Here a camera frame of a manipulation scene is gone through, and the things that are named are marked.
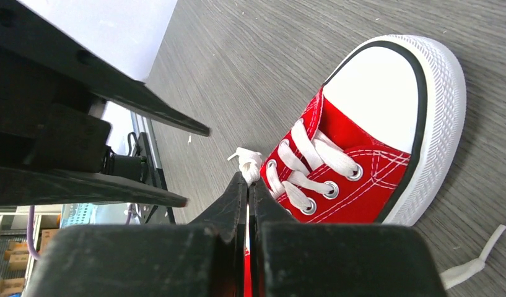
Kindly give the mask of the red sneaker with laces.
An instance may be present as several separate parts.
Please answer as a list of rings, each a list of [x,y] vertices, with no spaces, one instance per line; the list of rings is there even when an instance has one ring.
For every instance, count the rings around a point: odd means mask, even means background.
[[[247,184],[264,181],[300,222],[413,226],[448,174],[465,113],[447,46],[383,35],[342,60],[267,157],[234,157]]]

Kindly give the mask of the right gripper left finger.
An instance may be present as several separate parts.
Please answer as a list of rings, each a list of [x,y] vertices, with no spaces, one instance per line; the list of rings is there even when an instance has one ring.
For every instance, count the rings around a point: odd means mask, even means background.
[[[186,225],[81,225],[47,245],[26,296],[242,296],[248,187],[235,173]]]

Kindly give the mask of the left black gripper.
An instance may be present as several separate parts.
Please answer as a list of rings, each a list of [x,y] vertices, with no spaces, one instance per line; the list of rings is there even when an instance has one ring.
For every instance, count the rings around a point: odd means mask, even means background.
[[[132,202],[185,207],[164,189],[103,174],[111,126],[55,100],[40,66],[90,93],[193,134],[209,127],[175,110],[19,1],[0,1],[0,207]]]

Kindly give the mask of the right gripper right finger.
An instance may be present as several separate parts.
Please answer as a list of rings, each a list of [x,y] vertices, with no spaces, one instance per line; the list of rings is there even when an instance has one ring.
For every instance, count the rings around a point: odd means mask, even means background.
[[[253,296],[445,296],[413,229],[300,223],[263,182],[248,190]]]

